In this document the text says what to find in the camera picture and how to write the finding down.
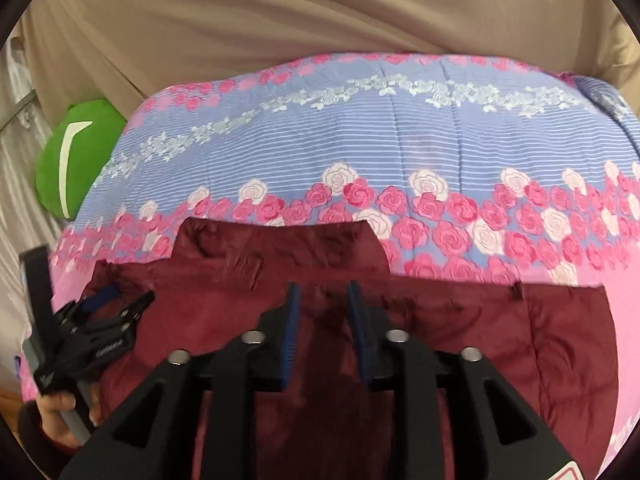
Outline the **person's left hand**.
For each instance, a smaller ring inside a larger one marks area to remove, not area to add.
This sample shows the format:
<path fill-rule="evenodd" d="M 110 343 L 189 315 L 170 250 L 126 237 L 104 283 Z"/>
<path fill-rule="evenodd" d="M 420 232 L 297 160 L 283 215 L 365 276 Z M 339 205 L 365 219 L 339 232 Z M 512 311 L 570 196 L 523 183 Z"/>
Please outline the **person's left hand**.
<path fill-rule="evenodd" d="M 100 385 L 95 382 L 90 387 L 91 408 L 89 418 L 94 426 L 100 426 L 103 420 Z M 36 404 L 41 417 L 44 434 L 63 448 L 77 450 L 81 443 L 68 428 L 62 414 L 75 409 L 75 398 L 69 392 L 58 392 L 36 396 Z"/>

